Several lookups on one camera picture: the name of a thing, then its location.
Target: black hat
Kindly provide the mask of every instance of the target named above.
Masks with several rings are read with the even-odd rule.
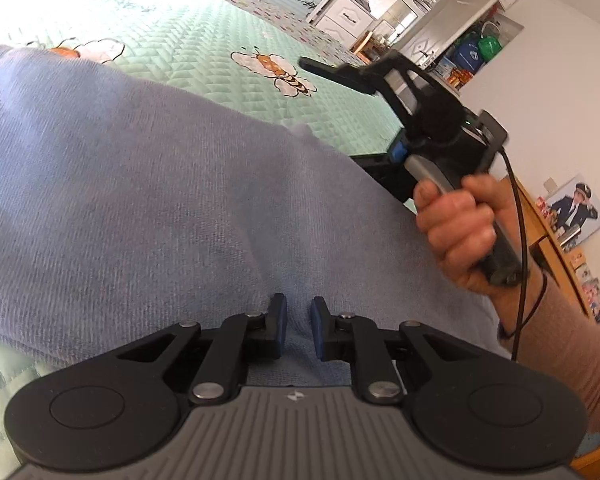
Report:
[[[584,182],[579,182],[576,184],[576,191],[581,192],[587,198],[591,198],[591,188]]]

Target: blue fabric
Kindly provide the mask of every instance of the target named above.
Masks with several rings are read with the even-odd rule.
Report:
[[[492,307],[444,279],[412,213],[307,126],[0,46],[1,340],[65,364],[276,292],[286,353],[253,383],[349,380],[315,358],[315,295],[499,348]]]

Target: bed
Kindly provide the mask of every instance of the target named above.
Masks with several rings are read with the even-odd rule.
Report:
[[[293,16],[277,19],[261,2],[233,3],[0,0],[0,43],[87,57],[264,121],[305,122],[349,154],[385,149],[398,121],[381,98],[297,68],[299,56],[336,64],[353,60],[349,53]],[[290,23],[294,30],[285,30]],[[269,70],[273,65],[276,73]],[[20,387],[52,369],[0,343],[0,479],[17,466],[2,426],[5,406]]]

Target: black bracelet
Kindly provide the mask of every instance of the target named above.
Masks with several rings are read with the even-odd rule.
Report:
[[[526,326],[526,324],[533,317],[533,314],[535,314],[536,311],[538,310],[538,307],[540,306],[542,298],[544,298],[544,293],[546,292],[546,286],[547,286],[547,278],[546,278],[546,274],[543,272],[542,273],[542,289],[540,290],[540,294],[538,295],[538,299],[534,303],[534,306],[531,309],[531,312],[529,312],[529,315],[526,316],[526,319],[522,322],[522,324],[517,329],[515,329],[510,335],[507,334],[504,331],[504,328],[502,327],[502,325],[500,325],[500,339],[504,339],[504,340],[511,339],[513,336],[516,335],[517,332],[521,332],[522,331],[522,329]]]

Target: hand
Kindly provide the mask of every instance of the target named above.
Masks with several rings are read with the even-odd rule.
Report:
[[[457,286],[478,294],[503,293],[504,287],[491,286],[475,265],[493,247],[496,218],[512,243],[520,244],[510,184],[490,175],[468,176],[461,190],[441,196],[433,182],[424,181],[416,186],[413,198],[418,228],[429,238],[444,274]]]

